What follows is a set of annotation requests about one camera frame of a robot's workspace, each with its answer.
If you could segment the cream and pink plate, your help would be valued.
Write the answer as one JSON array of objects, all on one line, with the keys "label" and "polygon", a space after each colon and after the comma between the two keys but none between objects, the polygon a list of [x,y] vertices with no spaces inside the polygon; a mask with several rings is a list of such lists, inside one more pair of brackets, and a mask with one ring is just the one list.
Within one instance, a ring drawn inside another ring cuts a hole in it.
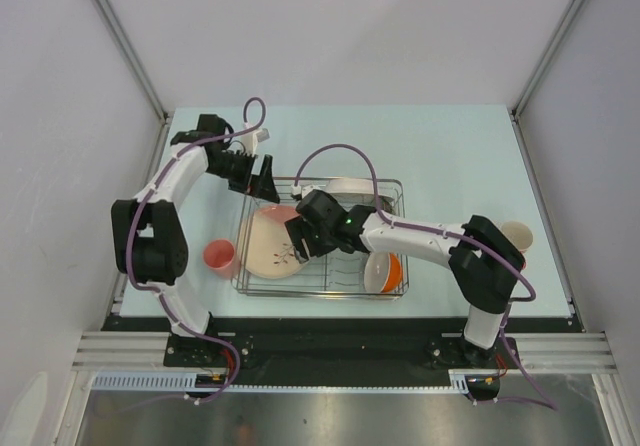
[{"label": "cream and pink plate", "polygon": [[299,273],[304,264],[295,256],[285,223],[298,216],[295,208],[269,205],[257,209],[241,226],[237,250],[242,264],[262,279],[284,279]]}]

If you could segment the white deep plate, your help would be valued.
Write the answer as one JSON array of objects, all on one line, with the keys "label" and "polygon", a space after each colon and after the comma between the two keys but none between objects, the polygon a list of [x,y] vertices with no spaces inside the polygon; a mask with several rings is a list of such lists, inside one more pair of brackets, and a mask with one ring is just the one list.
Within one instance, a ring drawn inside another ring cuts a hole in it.
[{"label": "white deep plate", "polygon": [[335,178],[325,186],[324,191],[340,203],[373,205],[375,203],[373,182],[362,178]]}]

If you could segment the orange and white bowl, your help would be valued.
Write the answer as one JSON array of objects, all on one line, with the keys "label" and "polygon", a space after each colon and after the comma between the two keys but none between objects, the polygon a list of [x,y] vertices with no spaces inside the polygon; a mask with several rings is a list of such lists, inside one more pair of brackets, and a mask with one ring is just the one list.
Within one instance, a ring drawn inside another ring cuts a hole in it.
[{"label": "orange and white bowl", "polygon": [[394,291],[403,280],[403,269],[399,258],[392,253],[371,253],[363,273],[367,293],[386,294]]}]

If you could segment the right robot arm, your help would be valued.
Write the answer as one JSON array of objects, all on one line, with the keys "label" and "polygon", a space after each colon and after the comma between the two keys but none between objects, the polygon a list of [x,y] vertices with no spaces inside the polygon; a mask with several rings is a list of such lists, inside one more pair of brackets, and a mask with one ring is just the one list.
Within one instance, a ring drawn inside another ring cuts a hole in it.
[{"label": "right robot arm", "polygon": [[497,355],[496,340],[505,325],[515,286],[529,291],[520,302],[535,299],[522,275],[525,258],[488,218],[474,215],[465,223],[411,222],[374,206],[344,209],[329,193],[294,186],[297,216],[285,222],[296,259],[307,262],[335,250],[392,253],[424,260],[451,271],[469,313],[456,348],[460,360],[484,367]]}]

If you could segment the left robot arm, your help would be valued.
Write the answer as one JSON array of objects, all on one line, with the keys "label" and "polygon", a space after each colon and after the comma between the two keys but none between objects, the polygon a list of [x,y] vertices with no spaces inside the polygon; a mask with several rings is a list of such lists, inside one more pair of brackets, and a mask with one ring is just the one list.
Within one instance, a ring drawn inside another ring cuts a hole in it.
[{"label": "left robot arm", "polygon": [[171,139],[169,156],[149,183],[129,200],[111,206],[114,254],[118,270],[134,289],[153,294],[173,333],[190,336],[186,353],[197,364],[214,363],[221,353],[220,340],[207,332],[209,311],[181,278],[189,262],[189,247],[179,209],[197,180],[205,174],[225,180],[228,189],[278,204],[272,176],[273,158],[264,157],[253,172],[257,145],[268,133],[264,120],[234,129],[215,114],[205,114],[197,127],[180,131]]}]

